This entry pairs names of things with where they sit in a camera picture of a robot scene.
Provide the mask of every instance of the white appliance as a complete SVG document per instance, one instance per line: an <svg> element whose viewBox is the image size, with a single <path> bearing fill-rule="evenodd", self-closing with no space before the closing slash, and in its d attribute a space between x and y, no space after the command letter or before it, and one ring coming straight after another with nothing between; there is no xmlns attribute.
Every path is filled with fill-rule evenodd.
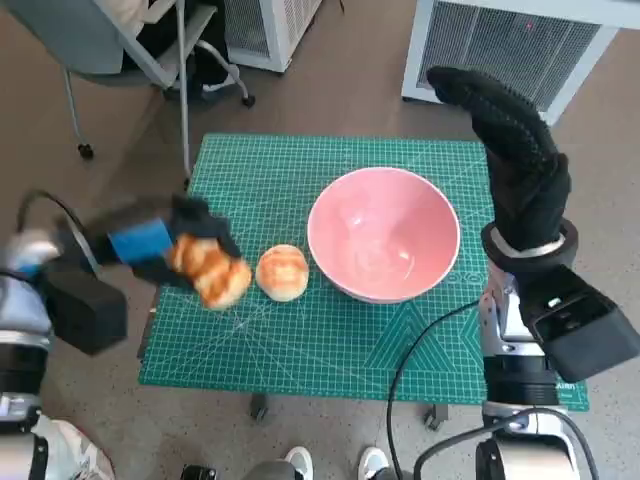
<svg viewBox="0 0 640 480"><path fill-rule="evenodd" d="M225 0L232 62L283 73L322 0Z"/></svg>
<svg viewBox="0 0 640 480"><path fill-rule="evenodd" d="M553 124L619 27L640 28L640 1L417 0L402 96L437 102L433 65L475 69Z"/></svg>

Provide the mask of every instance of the cutting mat grid lines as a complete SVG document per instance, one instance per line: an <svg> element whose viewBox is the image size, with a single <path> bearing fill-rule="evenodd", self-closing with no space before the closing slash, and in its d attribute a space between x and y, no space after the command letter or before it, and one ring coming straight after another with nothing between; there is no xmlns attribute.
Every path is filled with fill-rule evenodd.
<svg viewBox="0 0 640 480"><path fill-rule="evenodd" d="M374 166L429 179L460 220L460 255L451 273L401 305L368 305L340 293L307 245L307 218L320 192L345 173ZM164 289L140 371L143 384L386 399L402 354L421 330L479 297L486 282L480 231L493 209L478 143L211 134L203 140L190 193L231 219L234 238L253 266L275 244L302 248L311 267L309 286L299 300L276 304L253 285L225 312L204 309L194 294ZM570 408L588 408L584 385L559 391ZM475 310L425 339L398 398L463 404L485 398Z"/></svg>

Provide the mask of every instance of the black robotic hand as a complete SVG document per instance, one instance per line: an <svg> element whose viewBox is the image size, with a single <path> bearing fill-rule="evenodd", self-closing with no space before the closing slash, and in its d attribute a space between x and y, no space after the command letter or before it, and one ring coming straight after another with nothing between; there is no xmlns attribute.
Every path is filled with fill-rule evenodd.
<svg viewBox="0 0 640 480"><path fill-rule="evenodd" d="M471 114L487 151L495 224L516 250L556 241L571 177L535 106L475 71L432 67L427 79L443 103Z"/></svg>
<svg viewBox="0 0 640 480"><path fill-rule="evenodd" d="M143 198L100 215L86 225L88 243L100 265L123 263L148 282L190 287L171 270L165 254L181 235L215 238L231 257L241 252L229 221L209 212L207 202L192 197Z"/></svg>

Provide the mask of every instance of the pastry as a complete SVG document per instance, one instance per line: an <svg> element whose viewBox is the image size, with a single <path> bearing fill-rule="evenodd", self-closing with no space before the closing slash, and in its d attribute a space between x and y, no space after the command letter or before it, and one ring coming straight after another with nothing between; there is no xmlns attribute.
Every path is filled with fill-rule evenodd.
<svg viewBox="0 0 640 480"><path fill-rule="evenodd" d="M180 235L169 252L169 264L191 280L207 308L229 308L251 284L247 262L227 255L215 239Z"/></svg>
<svg viewBox="0 0 640 480"><path fill-rule="evenodd" d="M309 266L293 245L276 245L258 262L256 282L276 302L289 302L302 295L309 281Z"/></svg>

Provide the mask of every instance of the vent grille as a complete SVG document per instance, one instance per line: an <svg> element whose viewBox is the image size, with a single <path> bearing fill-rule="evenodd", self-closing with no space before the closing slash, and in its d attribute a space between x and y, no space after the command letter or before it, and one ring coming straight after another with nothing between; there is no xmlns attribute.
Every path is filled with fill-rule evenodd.
<svg viewBox="0 0 640 480"><path fill-rule="evenodd" d="M295 44L304 35L312 12L321 0L285 0L289 41Z"/></svg>
<svg viewBox="0 0 640 480"><path fill-rule="evenodd" d="M436 1L418 77L434 65L489 73L547 111L600 27Z"/></svg>
<svg viewBox="0 0 640 480"><path fill-rule="evenodd" d="M225 7L227 45L269 58L260 0L225 0Z"/></svg>

